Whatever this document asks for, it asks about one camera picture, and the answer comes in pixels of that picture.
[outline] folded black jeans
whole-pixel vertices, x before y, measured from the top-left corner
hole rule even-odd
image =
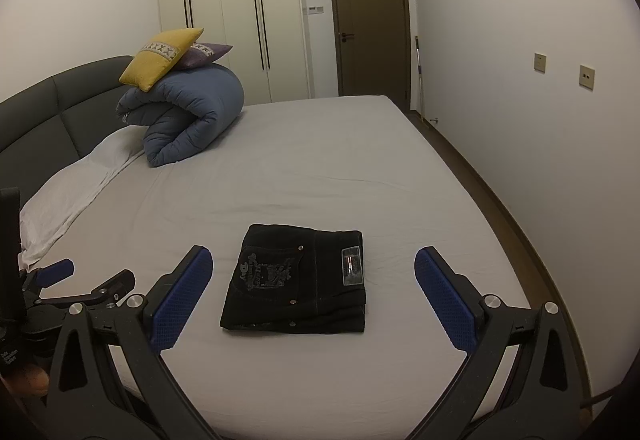
[[[220,326],[295,334],[364,331],[362,234],[255,224],[242,242]],[[347,255],[348,263],[343,261]]]

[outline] wardrobe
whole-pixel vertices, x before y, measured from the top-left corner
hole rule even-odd
[[[204,28],[199,41],[233,45],[218,62],[246,104],[309,97],[301,0],[159,0],[162,30]]]

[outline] wooden floor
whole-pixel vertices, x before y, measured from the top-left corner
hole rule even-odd
[[[410,112],[406,116],[440,155],[441,159],[462,184],[462,187],[466,189],[476,205],[478,205],[482,214],[484,214],[511,262],[511,266],[531,307],[537,309],[547,301],[553,301],[558,304],[564,315],[567,316],[568,312],[551,276],[549,276],[548,271],[527,237],[499,198],[464,157],[431,124],[423,121],[417,112]],[[591,396],[591,390],[584,356],[575,328],[571,322],[569,324],[569,332],[576,352],[580,378],[582,379],[583,393],[585,398],[588,398]]]

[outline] wall plate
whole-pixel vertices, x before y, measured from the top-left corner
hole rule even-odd
[[[580,86],[593,90],[595,86],[596,70],[580,65]]]
[[[541,73],[546,72],[546,55],[536,54],[535,59],[533,61],[533,69]]]

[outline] bed sheet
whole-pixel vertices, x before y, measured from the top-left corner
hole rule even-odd
[[[242,238],[254,223],[363,233],[363,334],[220,328]],[[386,97],[249,106],[200,155],[155,169],[137,159],[41,260],[76,265],[44,296],[85,293],[123,268],[145,293],[194,244],[212,252],[214,274],[162,356],[203,417],[238,440],[400,440],[411,432],[465,357],[415,281],[414,257],[424,246],[435,246],[481,293],[528,307],[478,207]],[[121,356],[116,365],[132,386]]]

